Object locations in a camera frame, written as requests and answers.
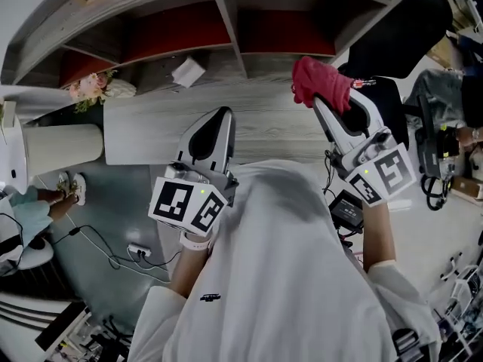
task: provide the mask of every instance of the hand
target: hand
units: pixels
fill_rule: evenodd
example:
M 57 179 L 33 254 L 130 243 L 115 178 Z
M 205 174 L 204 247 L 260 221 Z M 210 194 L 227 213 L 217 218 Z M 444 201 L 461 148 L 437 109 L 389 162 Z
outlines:
M 460 142 L 460 146 L 470 146 L 476 141 L 473 140 L 472 127 L 461 127 L 456 130 L 456 139 Z

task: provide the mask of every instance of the shelf compartment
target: shelf compartment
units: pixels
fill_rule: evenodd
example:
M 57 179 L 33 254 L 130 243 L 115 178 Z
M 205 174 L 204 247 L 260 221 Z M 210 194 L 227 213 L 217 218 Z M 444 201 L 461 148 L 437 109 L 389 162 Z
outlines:
M 311 11 L 239 11 L 242 54 L 283 53 L 330 57 L 334 41 Z
M 77 51 L 66 51 L 60 62 L 59 87 L 65 87 L 93 72 L 102 72 L 114 67 L 114 63 L 105 60 Z
M 151 14 L 128 24 L 123 64 L 181 51 L 230 46 L 215 2 L 199 2 Z

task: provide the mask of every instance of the black chair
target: black chair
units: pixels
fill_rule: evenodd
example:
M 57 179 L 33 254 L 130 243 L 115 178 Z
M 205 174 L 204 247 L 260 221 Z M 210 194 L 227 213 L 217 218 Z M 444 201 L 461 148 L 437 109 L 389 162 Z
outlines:
M 403 0 L 350 48 L 348 62 L 340 67 L 350 78 L 376 81 L 359 91 L 376 104 L 384 124 L 406 148 L 405 114 L 422 117 L 422 112 L 403 106 L 396 83 L 383 77 L 406 78 L 445 36 L 452 20 L 447 0 Z

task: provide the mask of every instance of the leg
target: leg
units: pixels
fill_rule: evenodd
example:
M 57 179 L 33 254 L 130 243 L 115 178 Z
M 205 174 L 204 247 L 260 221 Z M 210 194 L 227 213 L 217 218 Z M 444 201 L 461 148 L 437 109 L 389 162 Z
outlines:
M 59 201 L 56 204 L 51 206 L 51 210 L 48 213 L 49 217 L 53 221 L 57 221 L 58 219 L 64 217 L 64 215 L 69 211 L 71 206 L 77 202 L 76 195 L 70 195 L 65 200 Z
M 47 201 L 49 204 L 62 200 L 63 196 L 60 190 L 37 189 L 37 200 Z

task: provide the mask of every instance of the white cylinder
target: white cylinder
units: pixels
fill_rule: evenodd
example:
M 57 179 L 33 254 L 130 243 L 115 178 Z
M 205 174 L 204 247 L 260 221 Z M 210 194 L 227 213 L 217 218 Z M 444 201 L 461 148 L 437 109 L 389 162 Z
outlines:
M 28 176 L 94 161 L 103 153 L 103 135 L 95 124 L 25 127 Z

